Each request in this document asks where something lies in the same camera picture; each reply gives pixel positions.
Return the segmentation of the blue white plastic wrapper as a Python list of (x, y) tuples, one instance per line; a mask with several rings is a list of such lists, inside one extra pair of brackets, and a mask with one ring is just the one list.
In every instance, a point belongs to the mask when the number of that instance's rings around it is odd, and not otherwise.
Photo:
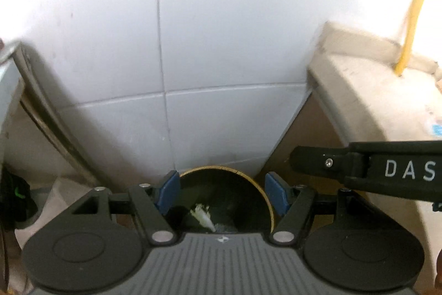
[(432, 135), (434, 137), (442, 137), (442, 126), (441, 124), (432, 124), (431, 126)]

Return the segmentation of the black trash bin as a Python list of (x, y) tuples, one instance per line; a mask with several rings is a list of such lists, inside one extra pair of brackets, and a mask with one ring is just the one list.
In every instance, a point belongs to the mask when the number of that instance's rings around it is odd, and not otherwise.
[[(268, 234), (275, 226), (272, 205), (263, 188), (243, 172), (225, 166), (194, 168), (180, 175), (181, 191), (165, 219), (178, 234)], [(216, 232), (190, 214), (197, 204), (209, 206)]]

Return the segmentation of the yellow pipe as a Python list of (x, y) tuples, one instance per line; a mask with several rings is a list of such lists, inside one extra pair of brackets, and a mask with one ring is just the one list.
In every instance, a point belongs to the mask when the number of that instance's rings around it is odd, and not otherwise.
[(418, 19), (423, 8), (424, 1), (425, 0), (412, 0), (411, 5), (409, 6), (407, 12), (407, 27), (404, 44), (399, 56), (399, 60), (394, 67), (394, 73), (397, 76), (402, 75), (408, 66), (409, 61), (411, 60)]

